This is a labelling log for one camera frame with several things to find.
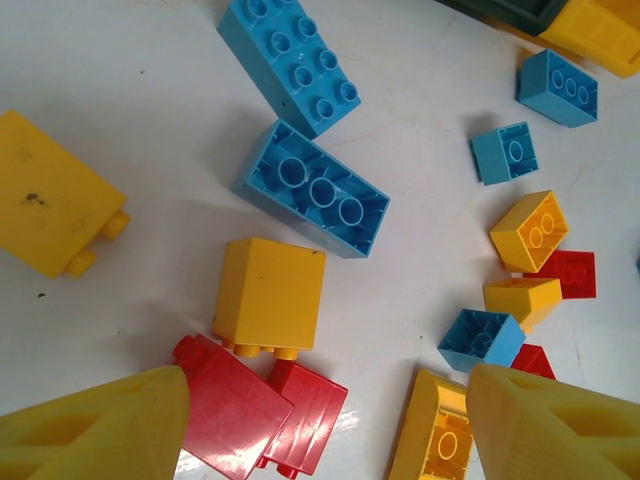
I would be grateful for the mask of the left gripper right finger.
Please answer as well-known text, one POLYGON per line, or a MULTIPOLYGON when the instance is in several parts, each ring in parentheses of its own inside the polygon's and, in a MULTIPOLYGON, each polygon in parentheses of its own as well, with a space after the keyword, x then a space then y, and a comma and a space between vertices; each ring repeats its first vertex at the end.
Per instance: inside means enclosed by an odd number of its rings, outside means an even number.
POLYGON ((478 365, 466 406, 488 479, 636 479, 637 404, 519 370, 478 365))

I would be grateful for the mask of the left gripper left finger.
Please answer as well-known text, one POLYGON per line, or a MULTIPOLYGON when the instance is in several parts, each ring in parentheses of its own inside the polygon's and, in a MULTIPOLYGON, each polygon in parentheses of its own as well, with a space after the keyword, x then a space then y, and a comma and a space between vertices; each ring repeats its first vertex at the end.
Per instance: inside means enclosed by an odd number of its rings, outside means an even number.
POLYGON ((190 413, 186 377, 164 366, 1 418, 4 479, 170 479, 190 413))

